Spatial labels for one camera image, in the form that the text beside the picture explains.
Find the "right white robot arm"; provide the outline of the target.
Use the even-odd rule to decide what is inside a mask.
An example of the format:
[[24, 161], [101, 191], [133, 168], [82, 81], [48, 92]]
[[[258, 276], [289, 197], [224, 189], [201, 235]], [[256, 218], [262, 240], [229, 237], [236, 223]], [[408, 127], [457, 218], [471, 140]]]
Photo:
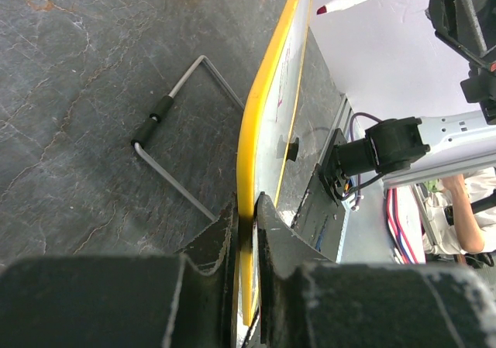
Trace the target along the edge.
[[426, 15], [436, 37], [468, 61], [461, 81], [469, 104], [479, 112], [440, 118], [386, 119], [366, 130], [362, 139], [333, 143], [320, 168], [332, 189], [339, 180], [375, 171], [373, 181], [407, 170], [425, 155], [495, 134], [495, 0], [429, 0]]

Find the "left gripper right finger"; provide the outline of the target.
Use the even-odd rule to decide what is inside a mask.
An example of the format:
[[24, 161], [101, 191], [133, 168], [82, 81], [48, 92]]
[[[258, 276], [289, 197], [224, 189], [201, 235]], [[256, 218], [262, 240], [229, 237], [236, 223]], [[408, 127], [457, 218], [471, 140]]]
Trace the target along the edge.
[[335, 264], [261, 195], [260, 339], [269, 347], [493, 347], [495, 302], [469, 267]]

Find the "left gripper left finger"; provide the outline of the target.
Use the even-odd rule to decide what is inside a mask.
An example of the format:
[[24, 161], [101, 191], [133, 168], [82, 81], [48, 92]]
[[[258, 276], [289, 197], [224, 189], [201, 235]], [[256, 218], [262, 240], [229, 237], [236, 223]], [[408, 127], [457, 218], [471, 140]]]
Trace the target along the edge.
[[3, 347], [233, 347], [237, 205], [172, 255], [33, 257], [1, 276]]

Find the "yellow framed whiteboard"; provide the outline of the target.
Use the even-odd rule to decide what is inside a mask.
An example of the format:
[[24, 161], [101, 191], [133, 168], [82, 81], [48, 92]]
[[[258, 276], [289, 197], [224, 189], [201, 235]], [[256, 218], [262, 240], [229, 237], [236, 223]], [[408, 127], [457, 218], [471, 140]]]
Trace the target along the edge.
[[241, 316], [250, 326], [258, 306], [255, 206], [276, 202], [289, 157], [312, 0], [286, 0], [246, 99], [236, 159]]

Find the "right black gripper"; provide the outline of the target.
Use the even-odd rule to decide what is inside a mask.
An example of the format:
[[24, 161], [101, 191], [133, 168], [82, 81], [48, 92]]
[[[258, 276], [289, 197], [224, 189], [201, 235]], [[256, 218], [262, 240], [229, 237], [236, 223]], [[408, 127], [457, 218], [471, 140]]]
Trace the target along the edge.
[[495, 0], [429, 0], [426, 15], [436, 37], [467, 60], [460, 82], [469, 104], [495, 124]]

